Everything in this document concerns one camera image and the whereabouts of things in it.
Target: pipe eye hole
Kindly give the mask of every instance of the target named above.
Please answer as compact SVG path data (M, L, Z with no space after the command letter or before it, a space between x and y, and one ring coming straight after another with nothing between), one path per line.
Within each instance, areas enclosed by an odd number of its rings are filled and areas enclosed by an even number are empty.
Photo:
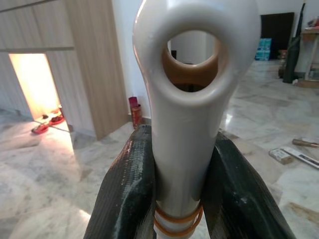
M204 31L187 31L172 38L163 49L162 64L170 82L185 92L207 87L218 72L215 37Z

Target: white pipe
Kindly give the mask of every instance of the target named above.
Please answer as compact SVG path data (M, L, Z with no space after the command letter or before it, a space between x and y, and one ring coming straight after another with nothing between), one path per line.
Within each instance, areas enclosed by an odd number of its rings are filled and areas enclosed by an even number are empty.
M189 30L205 31L220 42L218 74L195 93L176 88L162 64L167 42ZM254 59L259 37L255 0L143 1L134 27L134 51L152 111L157 204L168 216L184 218L196 210L223 112ZM165 220L161 225L176 230Z

